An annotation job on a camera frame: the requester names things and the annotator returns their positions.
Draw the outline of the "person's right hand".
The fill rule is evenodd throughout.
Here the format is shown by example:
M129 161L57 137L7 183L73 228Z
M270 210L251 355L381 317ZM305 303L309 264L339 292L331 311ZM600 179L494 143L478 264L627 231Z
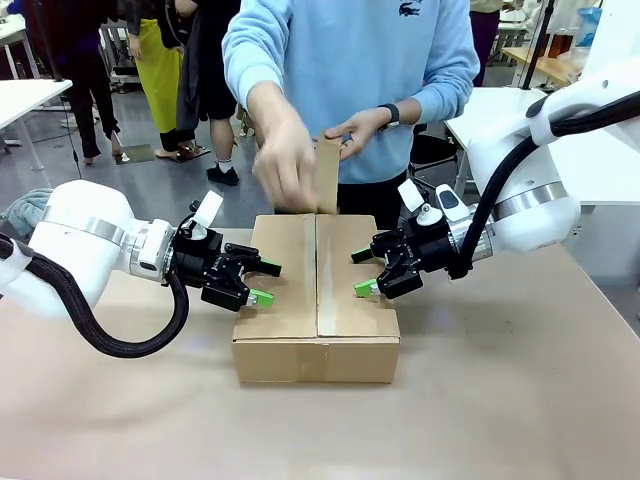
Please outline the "person's right hand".
M262 139L254 174L273 206L290 213L316 212L314 147L299 115L295 111L255 115L254 123Z

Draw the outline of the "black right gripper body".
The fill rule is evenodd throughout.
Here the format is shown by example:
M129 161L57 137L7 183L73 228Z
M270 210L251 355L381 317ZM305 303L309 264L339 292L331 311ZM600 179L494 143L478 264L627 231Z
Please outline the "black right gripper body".
M405 225L406 243L417 262L417 269L431 273L446 269L454 258L454 246L446 221L421 226L416 221Z

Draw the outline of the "person's left hand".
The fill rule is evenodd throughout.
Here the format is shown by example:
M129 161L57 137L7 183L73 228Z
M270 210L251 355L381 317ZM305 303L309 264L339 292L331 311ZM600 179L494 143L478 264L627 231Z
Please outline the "person's left hand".
M360 154L371 137L392 118L387 107L376 107L354 114L345 122L325 131L325 137L341 141L340 158Z

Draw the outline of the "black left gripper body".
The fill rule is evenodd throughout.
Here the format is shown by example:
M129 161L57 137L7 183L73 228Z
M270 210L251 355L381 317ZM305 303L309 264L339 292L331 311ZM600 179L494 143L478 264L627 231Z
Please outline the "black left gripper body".
M181 283L192 288L213 288L219 285L214 264L222 251L223 235L205 228L178 227L172 240L173 270Z

